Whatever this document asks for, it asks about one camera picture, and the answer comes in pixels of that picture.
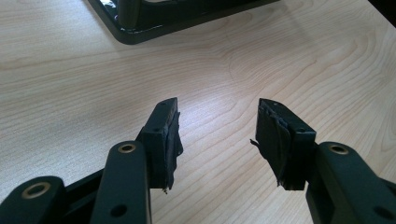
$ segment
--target black plastic bracket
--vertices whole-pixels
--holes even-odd
[[[41,176],[16,187],[0,205],[0,223],[151,223],[150,189],[170,189],[177,156],[177,98],[159,102],[136,138],[110,149],[106,166],[68,187]]]
[[[278,184],[304,189],[314,223],[394,223],[396,185],[351,147],[315,143],[316,132],[279,102],[260,99],[256,145]]]
[[[277,0],[89,0],[114,37],[133,45]]]

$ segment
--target black plastic arm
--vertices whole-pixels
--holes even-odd
[[[110,149],[106,166],[64,187],[41,176],[15,188],[0,205],[0,223],[151,223],[149,189],[172,188],[177,156],[177,98],[156,105],[136,141]]]
[[[395,184],[379,178],[351,147],[315,143],[316,132],[279,102],[260,99],[256,145],[278,184],[304,189],[315,223],[394,223]]]

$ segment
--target screw hole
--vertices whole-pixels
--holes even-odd
[[[376,212],[377,215],[385,219],[393,220],[395,218],[395,216],[388,209],[383,208],[381,206],[375,207],[374,211]]]
[[[25,189],[22,193],[22,198],[24,199],[33,199],[43,195],[50,189],[50,183],[48,182],[40,182],[33,184],[29,188]]]
[[[346,148],[339,147],[339,146],[331,146],[330,151],[340,154],[340,155],[346,155],[349,153],[349,151]]]
[[[113,217],[122,217],[126,213],[126,206],[124,204],[113,207],[110,211],[110,215]]]
[[[135,145],[129,144],[129,145],[123,145],[119,147],[119,152],[120,153],[130,153],[136,149]]]

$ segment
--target desk surface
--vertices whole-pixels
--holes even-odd
[[[396,29],[365,0],[282,0],[136,46],[87,1],[0,11],[0,201],[35,176],[101,169],[174,96],[185,151],[174,188],[151,191],[154,223],[311,222],[249,143],[259,98],[396,182]]]

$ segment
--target light wood grain surface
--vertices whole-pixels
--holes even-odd
[[[178,97],[185,151],[154,223],[309,223],[254,138],[259,98],[288,106],[396,182],[396,29],[365,0],[281,0],[136,46],[87,1],[0,8],[0,201],[20,183],[69,185],[104,167],[154,106]]]

